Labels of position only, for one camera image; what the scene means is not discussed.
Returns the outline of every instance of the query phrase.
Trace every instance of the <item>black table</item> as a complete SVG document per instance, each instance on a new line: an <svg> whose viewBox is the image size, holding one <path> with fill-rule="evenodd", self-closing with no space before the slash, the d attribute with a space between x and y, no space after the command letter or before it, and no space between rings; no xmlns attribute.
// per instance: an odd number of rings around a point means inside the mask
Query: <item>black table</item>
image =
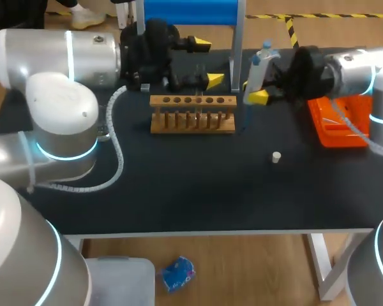
<svg viewBox="0 0 383 306"><path fill-rule="evenodd" d="M253 50L244 51L246 80ZM280 64L292 50L282 50ZM175 56L177 71L197 63L227 70L226 51ZM151 88L152 94L163 93ZM106 104L112 91L96 92ZM227 84L210 94L227 94ZM236 110L243 121L242 96ZM114 124L124 172L112 187L91 194L37 188L22 194L65 235L219 231L315 232L373 228L383 219L383 157L367 149L325 149L307 107L281 102L256 107L251 124L235 135L151 135L149 95L122 95ZM10 92L0 111L0 133L31 129L26 104ZM270 163L274 151L282 153ZM111 142L98 147L95 169L76 186L108 180L116 170Z"/></svg>

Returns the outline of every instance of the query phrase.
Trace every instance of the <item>person's shoe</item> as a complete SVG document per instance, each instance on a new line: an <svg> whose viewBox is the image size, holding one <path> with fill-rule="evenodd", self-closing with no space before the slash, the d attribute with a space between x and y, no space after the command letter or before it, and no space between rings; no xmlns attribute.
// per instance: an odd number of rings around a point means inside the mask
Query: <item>person's shoe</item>
<svg viewBox="0 0 383 306"><path fill-rule="evenodd" d="M87 27L96 26L105 21L105 14L94 13L88 9L74 11L72 13L72 27L76 30L83 30Z"/></svg>

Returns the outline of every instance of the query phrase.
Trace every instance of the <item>wooden test tube rack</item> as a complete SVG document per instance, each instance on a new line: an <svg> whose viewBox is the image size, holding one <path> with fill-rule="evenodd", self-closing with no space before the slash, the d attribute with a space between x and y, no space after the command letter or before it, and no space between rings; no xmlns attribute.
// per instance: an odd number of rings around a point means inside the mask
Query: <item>wooden test tube rack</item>
<svg viewBox="0 0 383 306"><path fill-rule="evenodd" d="M234 133L235 96L151 96L152 134ZM179 108L175 112L166 108Z"/></svg>

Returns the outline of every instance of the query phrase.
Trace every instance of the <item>screw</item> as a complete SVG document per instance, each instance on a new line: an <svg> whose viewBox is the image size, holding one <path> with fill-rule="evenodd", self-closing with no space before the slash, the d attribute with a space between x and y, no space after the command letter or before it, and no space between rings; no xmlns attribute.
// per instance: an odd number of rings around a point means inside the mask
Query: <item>screw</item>
<svg viewBox="0 0 383 306"><path fill-rule="evenodd" d="M101 42L103 42L103 37L97 35L97 36L94 37L94 41L95 41L96 43L101 43Z"/></svg>

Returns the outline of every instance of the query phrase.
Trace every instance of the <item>orange tray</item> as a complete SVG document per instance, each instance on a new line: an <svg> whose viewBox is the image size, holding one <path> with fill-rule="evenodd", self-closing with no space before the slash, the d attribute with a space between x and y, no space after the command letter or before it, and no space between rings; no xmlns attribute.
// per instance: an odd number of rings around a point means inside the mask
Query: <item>orange tray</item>
<svg viewBox="0 0 383 306"><path fill-rule="evenodd" d="M372 97L350 96L336 99L336 103L349 120L369 137L369 114L372 112ZM313 123L321 144L329 148L366 147L366 142L353 133L333 110L329 98L308 101Z"/></svg>

